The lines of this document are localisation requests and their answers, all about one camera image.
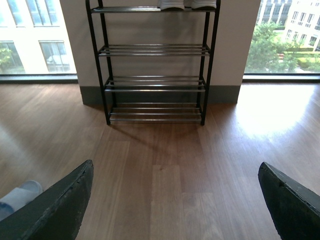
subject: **white building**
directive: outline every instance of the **white building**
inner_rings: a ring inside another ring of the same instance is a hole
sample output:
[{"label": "white building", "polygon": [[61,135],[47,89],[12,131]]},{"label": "white building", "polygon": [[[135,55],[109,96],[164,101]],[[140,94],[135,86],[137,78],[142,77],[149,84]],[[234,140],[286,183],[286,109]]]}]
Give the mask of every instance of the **white building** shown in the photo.
[{"label": "white building", "polygon": [[76,73],[59,0],[0,0],[0,49],[0,74]]},{"label": "white building", "polygon": [[286,24],[292,0],[261,0],[256,24]]},{"label": "white building", "polygon": [[320,0],[293,0],[283,37],[320,52]]}]

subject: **tree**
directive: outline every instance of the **tree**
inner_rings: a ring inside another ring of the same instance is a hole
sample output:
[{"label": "tree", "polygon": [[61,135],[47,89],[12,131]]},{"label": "tree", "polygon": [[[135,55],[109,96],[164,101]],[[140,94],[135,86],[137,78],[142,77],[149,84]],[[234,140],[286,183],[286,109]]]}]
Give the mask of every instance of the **tree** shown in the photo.
[{"label": "tree", "polygon": [[297,60],[290,52],[296,42],[282,42],[275,23],[256,25],[247,58],[246,73],[294,73]]},{"label": "tree", "polygon": [[0,72],[3,72],[3,69],[9,63],[11,58],[11,51],[7,47],[3,47],[0,44]]}]

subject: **gray baseboard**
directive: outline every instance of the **gray baseboard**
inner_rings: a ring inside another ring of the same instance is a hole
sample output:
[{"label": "gray baseboard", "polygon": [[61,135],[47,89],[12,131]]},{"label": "gray baseboard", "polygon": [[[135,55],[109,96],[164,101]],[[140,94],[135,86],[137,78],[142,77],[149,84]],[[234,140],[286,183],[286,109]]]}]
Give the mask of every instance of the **gray baseboard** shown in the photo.
[{"label": "gray baseboard", "polygon": [[[210,86],[208,103],[229,103],[236,104],[241,86]],[[101,92],[98,86],[80,86],[82,101],[85,105],[102,104]],[[112,102],[111,94],[106,95],[109,103]],[[162,102],[162,103],[192,103],[195,102],[195,93],[177,92],[175,95],[163,93],[143,93],[143,99],[139,93],[118,94],[116,95],[119,102]]]}]

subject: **white shoe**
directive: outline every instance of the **white shoe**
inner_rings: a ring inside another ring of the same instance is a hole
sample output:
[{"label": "white shoe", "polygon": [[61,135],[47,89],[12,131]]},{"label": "white shoe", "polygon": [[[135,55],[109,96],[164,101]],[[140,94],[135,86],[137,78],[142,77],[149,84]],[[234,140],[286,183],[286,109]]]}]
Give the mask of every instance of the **white shoe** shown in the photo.
[{"label": "white shoe", "polygon": [[161,10],[179,11],[184,10],[184,0],[158,0],[157,5]]},{"label": "white shoe", "polygon": [[216,0],[184,0],[185,7],[191,7],[192,9],[210,10],[217,8]]}]

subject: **black metal shoe rack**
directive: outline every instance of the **black metal shoe rack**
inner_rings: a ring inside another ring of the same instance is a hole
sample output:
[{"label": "black metal shoe rack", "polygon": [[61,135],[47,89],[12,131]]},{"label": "black metal shoe rack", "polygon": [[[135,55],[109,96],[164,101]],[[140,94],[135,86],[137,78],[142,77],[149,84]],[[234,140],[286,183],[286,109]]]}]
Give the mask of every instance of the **black metal shoe rack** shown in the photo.
[{"label": "black metal shoe rack", "polygon": [[[98,6],[91,8],[90,0],[85,0],[86,11],[92,38],[95,63],[99,78],[99,85],[104,106],[106,123],[111,121],[177,121],[200,122],[205,124],[207,103],[209,95],[212,65],[215,52],[216,35],[219,20],[220,0],[217,0],[216,9],[193,10],[186,8],[183,13],[205,13],[203,41],[199,44],[135,44],[113,45],[109,44],[105,14],[112,13],[163,13],[155,6],[104,6],[102,0],[97,0]],[[207,45],[210,14],[214,13],[214,23],[211,36],[211,45]],[[99,14],[102,25],[104,46],[98,49],[92,14]],[[119,76],[113,74],[112,56],[200,56],[200,69],[198,76]],[[106,58],[108,78],[103,79],[100,59]],[[207,76],[204,78],[204,68],[207,65]],[[149,101],[150,93],[176,95],[177,93],[196,93],[194,102],[155,102]],[[117,94],[146,95],[146,101],[119,102]],[[107,102],[106,94],[110,94],[112,101]]]}]

